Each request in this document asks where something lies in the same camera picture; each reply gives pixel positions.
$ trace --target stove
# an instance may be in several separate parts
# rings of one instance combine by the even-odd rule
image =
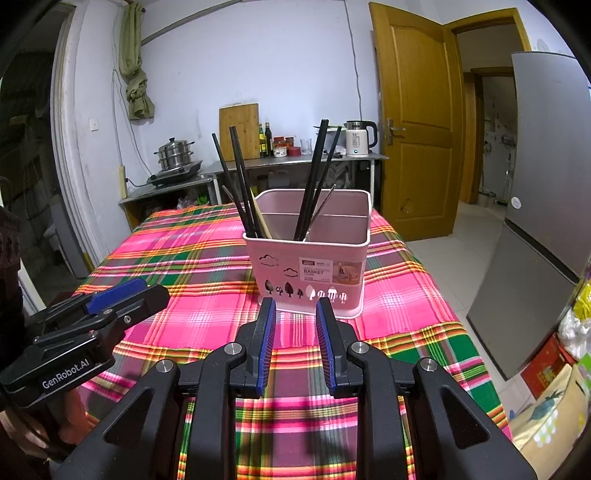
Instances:
[[[199,172],[203,160],[192,161],[181,167],[171,168],[170,170],[161,170],[157,174],[148,178],[146,183],[152,184],[155,187],[170,185],[172,183],[179,183],[188,180]]]

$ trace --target black chopstick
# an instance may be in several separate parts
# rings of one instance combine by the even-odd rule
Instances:
[[[234,162],[236,164],[236,177],[238,178],[238,186],[240,187],[240,192],[242,194],[242,201],[244,202],[244,217],[246,218],[246,236],[250,238],[256,238],[255,233],[255,226],[252,220],[252,212],[250,210],[250,204],[246,199],[246,186],[242,180],[242,170],[238,165],[238,159],[236,157],[236,144],[234,142],[234,137],[232,136],[232,127],[230,127],[230,139],[232,140],[232,149],[234,150]]]
[[[308,171],[308,178],[306,180],[306,188],[304,189],[304,196],[301,200],[300,214],[297,218],[295,226],[294,240],[301,242],[306,235],[304,227],[310,221],[308,215],[311,216],[310,207],[316,188],[316,180],[318,172],[320,171],[320,163],[322,162],[322,152],[324,150],[324,141],[326,139],[326,131],[328,130],[329,121],[325,118],[320,123],[318,130],[318,137],[316,137],[316,144],[314,146],[314,153],[312,154],[312,165]]]
[[[242,158],[242,150],[240,148],[240,139],[238,138],[238,131],[235,126],[230,127],[230,139],[232,140],[232,149],[234,150],[234,159],[236,162],[236,171],[238,172],[238,180],[240,183],[240,189],[244,201],[244,209],[246,210],[246,216],[252,222],[252,230],[256,237],[264,238],[261,226],[256,215],[254,200],[252,199],[252,191],[248,184],[248,176],[246,175],[246,167],[244,165],[244,159]]]
[[[339,142],[339,135],[340,135],[341,128],[342,127],[339,126],[336,129],[336,135],[333,140],[333,144],[330,146],[329,154],[326,157],[326,164],[324,165],[324,170],[322,171],[322,175],[320,176],[320,180],[318,181],[318,188],[316,189],[316,192],[314,194],[314,199],[312,200],[312,208],[311,208],[312,212],[314,212],[314,210],[316,210],[316,205],[318,205],[318,199],[320,198],[320,193],[322,192],[322,185],[324,185],[324,181],[326,180],[326,175],[329,172],[330,162],[332,160],[333,155],[335,154],[336,144]],[[314,220],[313,218],[310,219],[309,223],[304,226],[304,232],[305,232],[304,236],[306,236],[307,231],[310,230],[313,220]]]
[[[240,204],[240,201],[238,200],[238,195],[236,194],[236,189],[234,188],[234,183],[232,182],[232,178],[230,176],[228,166],[226,165],[226,161],[223,158],[222,149],[220,148],[220,144],[217,141],[216,134],[212,134],[212,137],[213,137],[213,143],[216,146],[217,156],[220,158],[220,163],[222,164],[223,171],[226,174],[226,178],[228,179],[228,185],[230,185],[230,191],[226,192],[226,193],[229,194],[228,196],[230,197],[230,200],[234,202],[234,205],[236,205],[236,210],[238,210],[238,216],[240,217],[240,220],[242,222],[242,226],[244,227],[244,231],[248,235],[249,229],[248,229],[248,221],[246,220],[246,214],[244,213],[244,210],[242,210],[242,205]]]

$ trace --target curtain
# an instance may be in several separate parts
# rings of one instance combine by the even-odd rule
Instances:
[[[146,94],[148,78],[141,69],[142,58],[139,55],[142,41],[142,9],[138,2],[132,2],[125,7],[119,38],[119,71],[128,82],[125,93],[129,102],[130,120],[154,116],[154,104]]]

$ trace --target refrigerator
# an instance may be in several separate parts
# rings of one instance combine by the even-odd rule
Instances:
[[[591,98],[575,58],[512,55],[517,156],[501,237],[467,318],[505,378],[555,331],[591,253]]]

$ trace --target electric kettle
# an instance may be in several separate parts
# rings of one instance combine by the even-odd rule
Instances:
[[[366,120],[349,120],[345,123],[347,127],[347,156],[348,157],[367,157],[369,149],[378,143],[378,126],[371,121]],[[369,144],[368,130],[371,127],[374,129],[374,141]]]

